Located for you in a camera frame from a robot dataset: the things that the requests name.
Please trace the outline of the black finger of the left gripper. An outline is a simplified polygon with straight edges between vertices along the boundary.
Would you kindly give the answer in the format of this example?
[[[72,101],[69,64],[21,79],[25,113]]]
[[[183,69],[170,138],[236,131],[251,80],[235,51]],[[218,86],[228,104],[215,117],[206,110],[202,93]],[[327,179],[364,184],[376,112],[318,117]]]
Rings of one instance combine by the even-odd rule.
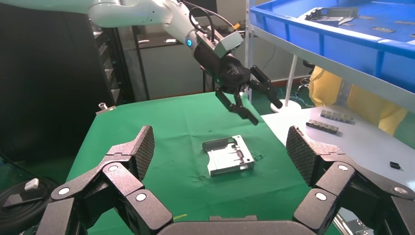
[[[277,98],[277,92],[268,76],[256,65],[250,68],[250,72],[256,80],[251,79],[248,83],[249,87],[265,95],[276,108],[282,108],[283,103]]]
[[[235,103],[232,103],[227,98],[224,93],[224,87],[216,88],[215,95],[229,112],[238,114],[242,119],[248,119],[253,125],[258,125],[258,119],[243,106],[241,94],[238,89],[233,92]]]

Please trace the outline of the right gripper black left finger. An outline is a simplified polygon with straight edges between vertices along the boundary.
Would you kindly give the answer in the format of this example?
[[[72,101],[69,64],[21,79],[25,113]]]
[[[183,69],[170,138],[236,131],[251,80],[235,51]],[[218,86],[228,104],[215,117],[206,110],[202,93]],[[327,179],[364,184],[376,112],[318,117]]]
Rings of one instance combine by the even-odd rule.
[[[142,182],[154,149],[153,128],[148,125],[132,141],[112,146],[96,167],[51,193],[37,234],[85,235],[109,210],[115,210],[136,235],[159,233],[173,216]]]

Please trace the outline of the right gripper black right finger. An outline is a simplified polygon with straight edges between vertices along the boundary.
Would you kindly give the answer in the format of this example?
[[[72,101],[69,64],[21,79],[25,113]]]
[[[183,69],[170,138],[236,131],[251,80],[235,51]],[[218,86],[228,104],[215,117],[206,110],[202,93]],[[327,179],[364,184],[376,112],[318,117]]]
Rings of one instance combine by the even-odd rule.
[[[294,221],[324,234],[341,208],[353,212],[376,235],[415,232],[415,193],[409,187],[359,166],[335,145],[312,140],[291,126],[287,154],[310,187]]]

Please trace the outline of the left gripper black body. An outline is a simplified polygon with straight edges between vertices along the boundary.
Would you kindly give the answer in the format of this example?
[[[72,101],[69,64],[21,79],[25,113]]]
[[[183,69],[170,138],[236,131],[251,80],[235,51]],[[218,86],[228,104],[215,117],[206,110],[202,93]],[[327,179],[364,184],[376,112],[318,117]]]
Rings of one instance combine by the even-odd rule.
[[[199,43],[193,56],[219,84],[224,93],[240,92],[250,80],[250,70],[244,67],[230,52],[219,58],[208,46]]]

